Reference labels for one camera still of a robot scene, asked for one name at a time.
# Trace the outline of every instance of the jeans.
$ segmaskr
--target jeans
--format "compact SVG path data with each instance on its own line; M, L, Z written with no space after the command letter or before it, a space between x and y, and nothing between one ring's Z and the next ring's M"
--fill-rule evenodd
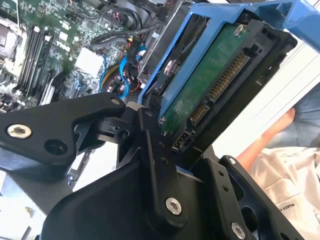
M276 134L267 148L320 147L320 83L295 106L292 124Z

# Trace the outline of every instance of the green circuit board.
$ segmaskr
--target green circuit board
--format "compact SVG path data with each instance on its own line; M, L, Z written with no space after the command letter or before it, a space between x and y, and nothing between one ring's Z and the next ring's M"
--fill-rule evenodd
M45 69L46 71L54 70L56 73L62 71L68 73L61 99L71 99L99 92L100 75L104 69L102 62L97 63L101 64L98 74L86 75L79 72L77 60L83 49L88 49L92 53L97 50L90 45L93 38L124 29L120 23L114 25L114 20L107 17L86 19L79 14L79 8L79 4L71 4L69 0L18 0L17 14L17 4L13 0L0 0L2 18L7 15L10 16L7 18L12 22L18 23L19 15L20 23L26 28L26 32L21 34L22 38L28 39L34 26L49 32L49 35L52 36L53 41ZM81 12L91 17L99 15L97 9L86 1L81 2ZM103 49L107 67L118 63L125 54L126 45L122 43L115 43ZM95 60L82 58L82 65L85 61L92 64ZM34 102L29 101L26 105L33 107Z
M163 132L173 134L178 130L237 48L246 39L247 31L238 37L234 35L237 27L237 24L227 24L220 31L199 65L165 112L161 125Z
M76 17L74 21L68 19L66 17L67 14L77 15L68 0L19 0L18 2L19 16L22 23L25 23L28 27L48 27L56 39L53 45L57 45L58 41L62 43L65 49L68 49L66 51L61 47L56 47L52 51L55 54L51 54L49 58L51 67L61 65L65 68L72 68L81 48L89 46L91 39L100 34L119 29L105 18L87 20ZM86 3L83 5L88 15L94 16L97 14L94 7ZM17 18L17 6L12 0L0 0L0 10ZM67 36L67 39L59 39L61 32L64 33L64 36ZM111 53L108 54L109 65L119 60L118 54L121 51L120 45L110 50Z

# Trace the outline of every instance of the yellow cable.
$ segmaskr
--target yellow cable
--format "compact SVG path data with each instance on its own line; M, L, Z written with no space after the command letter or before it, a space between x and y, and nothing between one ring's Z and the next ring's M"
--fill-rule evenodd
M110 67L110 69L108 70L108 72L106 73L106 75L105 75L105 77L104 77L104 79L103 79L103 81L102 81L101 87L103 87L103 86L105 85L105 83L106 83L107 79L110 77L110 75L111 75L115 70L117 70L118 68L119 68L119 65L113 65L113 66Z

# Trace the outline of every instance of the silver screw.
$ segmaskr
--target silver screw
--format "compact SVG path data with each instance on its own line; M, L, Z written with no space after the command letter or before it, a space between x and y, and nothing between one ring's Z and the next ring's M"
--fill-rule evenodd
M245 231L237 222L231 223L231 228L232 228L232 231L234 232L234 234L238 237L238 239L243 240L246 238Z
M239 37L239 36L243 33L244 30L245 30L245 26L242 25L242 24L240 24L240 25L235 29L234 35L235 35L236 37Z
M119 102L117 99L115 99L115 98L112 98L112 99L111 99L111 102L112 102L113 104L115 104L115 105L120 105L120 102Z
M165 75L167 75L167 73L168 73L168 71L169 71L172 63L173 63L173 61L171 60L171 61L169 61L168 64L165 66L164 71L163 71L163 73L164 73Z
M174 197L169 197L165 200L166 209L173 215L180 215L182 212L182 207L180 202Z
M231 158L231 157L229 157L229 161L230 161L230 163L232 164L232 165L236 165L236 161L233 159L233 158Z
M29 127L22 124L13 124L6 130L8 135L15 139L26 139L31 136L32 131Z

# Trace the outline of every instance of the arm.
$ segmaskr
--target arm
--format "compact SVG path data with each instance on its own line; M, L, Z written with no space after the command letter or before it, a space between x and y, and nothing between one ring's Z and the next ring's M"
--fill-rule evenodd
M289 126L295 118L295 109L291 108L278 121L276 121L261 137L255 140L244 152L236 159L248 172L261 151L268 145L270 140L287 126Z

